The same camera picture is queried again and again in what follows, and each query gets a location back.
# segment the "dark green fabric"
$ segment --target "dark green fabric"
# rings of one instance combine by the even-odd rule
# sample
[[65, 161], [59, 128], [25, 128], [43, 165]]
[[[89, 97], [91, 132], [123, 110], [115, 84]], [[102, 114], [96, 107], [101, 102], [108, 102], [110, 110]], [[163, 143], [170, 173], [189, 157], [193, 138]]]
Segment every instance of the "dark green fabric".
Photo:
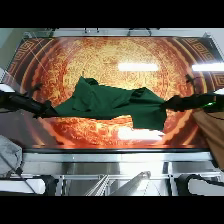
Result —
[[126, 90], [98, 85], [95, 79], [80, 77], [71, 98], [54, 108], [60, 117], [110, 120], [131, 115], [134, 128], [162, 130], [165, 101], [147, 88]]

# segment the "brown cloth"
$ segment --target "brown cloth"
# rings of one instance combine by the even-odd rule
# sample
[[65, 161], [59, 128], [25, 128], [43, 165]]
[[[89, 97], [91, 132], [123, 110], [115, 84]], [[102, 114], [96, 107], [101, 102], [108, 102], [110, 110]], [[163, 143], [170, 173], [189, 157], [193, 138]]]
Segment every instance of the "brown cloth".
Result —
[[[224, 119], [224, 112], [209, 113], [209, 115]], [[224, 120], [209, 115], [203, 110], [198, 110], [193, 114], [198, 126], [205, 135], [219, 168], [224, 169]]]

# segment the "green shirt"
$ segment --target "green shirt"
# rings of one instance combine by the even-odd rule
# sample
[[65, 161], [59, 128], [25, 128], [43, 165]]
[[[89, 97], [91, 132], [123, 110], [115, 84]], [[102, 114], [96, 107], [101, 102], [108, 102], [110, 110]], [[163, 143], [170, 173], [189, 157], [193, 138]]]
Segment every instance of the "green shirt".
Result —
[[110, 120], [131, 115], [133, 128], [162, 130], [165, 101], [147, 88], [126, 90], [99, 85], [95, 79], [80, 77], [71, 98], [54, 108], [59, 117]]

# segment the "green cloth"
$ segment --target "green cloth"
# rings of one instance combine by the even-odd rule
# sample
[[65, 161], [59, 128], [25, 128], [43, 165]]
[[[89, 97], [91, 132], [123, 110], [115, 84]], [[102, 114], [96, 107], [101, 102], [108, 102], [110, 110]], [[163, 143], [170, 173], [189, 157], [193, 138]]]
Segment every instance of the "green cloth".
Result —
[[59, 117], [83, 117], [111, 120], [131, 115], [133, 128], [162, 130], [165, 101], [147, 88], [126, 90], [99, 85], [95, 79], [80, 77], [71, 98], [54, 109]]

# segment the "orange circular design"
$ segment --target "orange circular design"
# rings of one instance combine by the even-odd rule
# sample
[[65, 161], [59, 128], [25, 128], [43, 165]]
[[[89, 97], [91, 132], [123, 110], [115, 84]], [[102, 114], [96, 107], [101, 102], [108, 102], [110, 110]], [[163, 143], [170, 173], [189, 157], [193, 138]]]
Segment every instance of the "orange circular design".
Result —
[[[119, 63], [154, 63], [156, 72], [121, 72]], [[165, 100], [174, 95], [189, 96], [192, 88], [186, 85], [189, 64], [184, 56], [166, 38], [144, 37], [85, 37], [61, 38], [41, 59], [32, 85], [43, 83], [34, 98], [40, 102], [51, 100], [55, 107], [72, 96], [75, 85], [84, 73], [99, 84], [136, 89], [147, 87]], [[44, 128], [63, 144], [76, 147], [85, 145], [127, 146], [164, 144], [177, 134], [189, 119], [191, 111], [167, 111], [168, 118], [162, 140], [120, 140], [119, 128], [132, 128], [130, 116], [110, 121], [86, 118], [39, 119]]]

